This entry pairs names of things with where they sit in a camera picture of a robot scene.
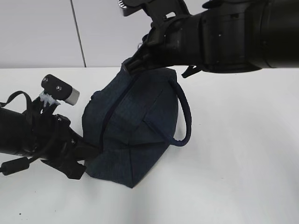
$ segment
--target white table surface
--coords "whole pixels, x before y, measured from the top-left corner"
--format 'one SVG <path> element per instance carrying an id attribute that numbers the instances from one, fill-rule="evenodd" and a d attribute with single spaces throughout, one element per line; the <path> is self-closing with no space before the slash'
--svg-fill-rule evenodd
<path id="1" fill-rule="evenodd" d="M 57 113 L 82 134 L 92 93 L 118 68 L 0 70 L 0 101 L 32 98 L 53 74 L 81 92 Z M 183 68 L 177 68 L 178 74 Z M 0 176 L 1 224 L 298 224 L 299 70 L 179 77 L 192 109 L 192 138 L 170 147 L 134 189 L 90 178 L 68 180 L 35 162 Z M 21 112 L 18 97 L 9 109 Z M 179 115 L 176 136 L 184 135 Z M 0 161 L 14 156 L 0 154 Z"/>

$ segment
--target black robotic arm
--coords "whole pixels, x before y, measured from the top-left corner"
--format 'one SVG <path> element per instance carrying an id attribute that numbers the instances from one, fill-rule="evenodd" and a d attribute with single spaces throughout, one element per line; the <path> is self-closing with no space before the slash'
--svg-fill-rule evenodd
<path id="1" fill-rule="evenodd" d="M 125 63 L 130 73 L 173 65 L 189 65 L 184 77 L 201 70 L 299 68 L 297 0 L 211 0 L 197 15 L 183 0 L 118 2 L 124 16 L 143 9 L 153 20 L 143 45 Z"/>

